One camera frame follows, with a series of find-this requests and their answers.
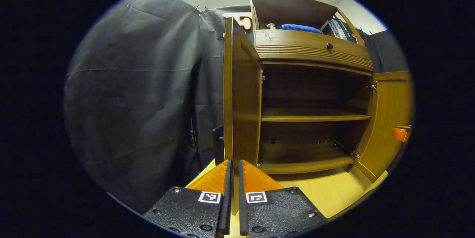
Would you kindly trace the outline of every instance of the screw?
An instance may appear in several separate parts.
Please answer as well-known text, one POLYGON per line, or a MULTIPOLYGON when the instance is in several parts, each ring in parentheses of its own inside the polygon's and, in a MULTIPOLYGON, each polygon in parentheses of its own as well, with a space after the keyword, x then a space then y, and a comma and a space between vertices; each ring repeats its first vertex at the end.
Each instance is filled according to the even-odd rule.
POLYGON ((210 231, 212 230, 213 228, 211 226, 209 226, 208 224, 203 224, 200 226, 200 228, 203 230, 203 231, 210 231))
POLYGON ((287 233, 285 236, 294 235, 295 233, 298 233, 298 231, 291 231, 290 233, 287 233))
POLYGON ((260 233, 260 232, 266 231, 266 228, 261 227, 261 226, 255 226, 254 228, 252 228, 252 231, 256 233, 260 233))
POLYGON ((177 229, 177 228, 169 227, 169 229, 171 229, 171 230, 174 231, 174 232, 180 233, 180 230, 177 229))

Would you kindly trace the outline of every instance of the upper shelf compartment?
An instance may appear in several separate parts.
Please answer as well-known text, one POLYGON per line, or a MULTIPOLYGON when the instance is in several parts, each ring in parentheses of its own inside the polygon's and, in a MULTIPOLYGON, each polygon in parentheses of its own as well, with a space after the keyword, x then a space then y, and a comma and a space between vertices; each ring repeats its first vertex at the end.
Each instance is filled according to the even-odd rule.
POLYGON ((250 2, 254 44, 263 60, 307 60, 373 71, 369 51, 364 46, 358 31, 337 7, 317 0, 250 0, 250 2), (337 12, 350 27, 358 44, 319 33, 279 30, 282 24, 298 24, 320 29, 337 12), (277 29, 268 29, 269 23, 275 24, 277 29))

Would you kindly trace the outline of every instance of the wooden cabinet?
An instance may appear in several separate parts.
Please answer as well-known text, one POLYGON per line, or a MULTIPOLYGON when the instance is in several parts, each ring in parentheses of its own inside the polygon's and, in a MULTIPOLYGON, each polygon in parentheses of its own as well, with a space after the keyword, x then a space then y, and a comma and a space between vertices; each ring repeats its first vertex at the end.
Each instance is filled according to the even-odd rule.
MULTIPOLYGON (((233 18, 226 19, 225 158, 244 159, 267 174, 354 165, 375 182, 402 143, 392 138, 392 128, 409 122, 409 73, 373 74, 361 41, 262 29, 268 23, 319 28, 339 11, 335 7, 313 0, 251 0, 251 8, 255 46, 233 18), (289 12, 280 12, 285 4, 289 12), (302 5, 309 7, 307 15, 302 5), (329 42, 333 49, 324 47, 329 42)), ((237 191, 238 165, 234 169, 237 191)))
POLYGON ((254 41, 261 59, 306 60, 320 64, 373 71, 373 63, 363 39, 337 7, 316 0, 250 0, 254 41), (356 37, 358 44, 312 32, 279 30, 282 24, 299 24, 320 29, 339 13, 356 37), (267 25, 275 24, 276 30, 267 25))

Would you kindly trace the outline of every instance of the orange sign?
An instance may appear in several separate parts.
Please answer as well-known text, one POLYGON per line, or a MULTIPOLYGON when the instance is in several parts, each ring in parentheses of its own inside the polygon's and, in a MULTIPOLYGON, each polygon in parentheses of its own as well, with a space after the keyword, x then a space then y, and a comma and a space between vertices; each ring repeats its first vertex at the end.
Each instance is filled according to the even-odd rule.
POLYGON ((246 30, 251 29, 252 14, 251 12, 239 12, 239 13, 224 13, 224 18, 234 18, 240 26, 243 26, 246 30))

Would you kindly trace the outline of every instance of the orange gripper part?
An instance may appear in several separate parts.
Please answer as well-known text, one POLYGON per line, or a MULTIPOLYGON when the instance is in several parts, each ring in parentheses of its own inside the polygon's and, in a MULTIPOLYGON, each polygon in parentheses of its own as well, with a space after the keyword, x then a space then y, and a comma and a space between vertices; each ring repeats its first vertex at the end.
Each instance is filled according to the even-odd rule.
POLYGON ((283 189, 283 187, 273 180, 262 170, 254 167, 249 162, 243 160, 244 192, 272 191, 283 189))
POLYGON ((401 142, 407 142, 406 134, 407 134, 406 129, 393 128, 392 130, 392 137, 396 140, 400 140, 401 142))
POLYGON ((224 181, 226 179, 227 160, 213 167, 212 170, 199 177, 195 182, 190 184, 188 189, 199 191, 220 192, 224 194, 224 181))

